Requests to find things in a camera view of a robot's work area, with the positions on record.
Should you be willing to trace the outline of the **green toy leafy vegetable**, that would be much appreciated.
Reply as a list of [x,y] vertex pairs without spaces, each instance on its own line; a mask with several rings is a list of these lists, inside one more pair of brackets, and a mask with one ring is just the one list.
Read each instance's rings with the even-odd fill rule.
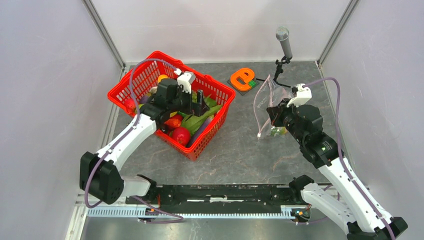
[[187,129],[191,135],[193,135],[201,125],[207,120],[208,117],[215,115],[221,108],[222,105],[211,99],[209,96],[205,98],[205,103],[209,107],[209,110],[201,116],[186,115],[181,121],[181,127]]

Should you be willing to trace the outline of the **purple toy eggplant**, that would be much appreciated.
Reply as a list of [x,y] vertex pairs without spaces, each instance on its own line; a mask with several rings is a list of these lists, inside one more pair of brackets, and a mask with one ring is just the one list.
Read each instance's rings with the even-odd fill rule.
[[206,120],[200,125],[200,127],[191,136],[190,140],[188,141],[186,145],[187,148],[190,148],[193,145],[193,143],[197,140],[200,134],[202,134],[203,131],[206,129],[206,127],[212,122],[213,118],[214,118],[213,116],[209,116],[206,118]]

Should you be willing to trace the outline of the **yellow green toy mango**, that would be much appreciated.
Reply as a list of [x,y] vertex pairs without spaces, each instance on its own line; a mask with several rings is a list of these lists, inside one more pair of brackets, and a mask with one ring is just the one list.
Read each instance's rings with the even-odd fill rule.
[[271,137],[282,137],[282,136],[284,136],[286,133],[287,133],[288,131],[287,131],[287,129],[285,128],[285,127],[276,127],[276,126],[273,126],[271,129],[270,129],[270,133],[269,133],[269,135],[271,136]]

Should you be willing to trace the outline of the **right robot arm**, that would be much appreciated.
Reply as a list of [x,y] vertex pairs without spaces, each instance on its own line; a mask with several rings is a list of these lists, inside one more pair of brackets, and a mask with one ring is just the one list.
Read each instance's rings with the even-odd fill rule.
[[285,127],[299,144],[303,157],[318,169],[344,199],[327,194],[310,177],[302,175],[289,183],[289,199],[306,202],[336,223],[349,240],[394,240],[407,228],[402,217],[392,216],[357,178],[338,143],[323,131],[320,110],[304,104],[296,107],[282,101],[266,109],[271,125]]

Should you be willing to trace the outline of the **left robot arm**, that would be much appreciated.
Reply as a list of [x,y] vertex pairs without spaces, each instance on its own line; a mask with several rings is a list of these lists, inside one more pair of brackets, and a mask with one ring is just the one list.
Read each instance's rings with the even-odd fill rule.
[[130,155],[169,120],[171,113],[182,112],[200,117],[210,108],[202,90],[192,91],[191,80],[166,78],[156,87],[147,102],[136,106],[130,124],[110,143],[96,153],[87,151],[80,162],[80,188],[88,208],[89,196],[111,205],[120,197],[137,196],[145,204],[153,203],[157,190],[143,176],[121,176],[120,171]]

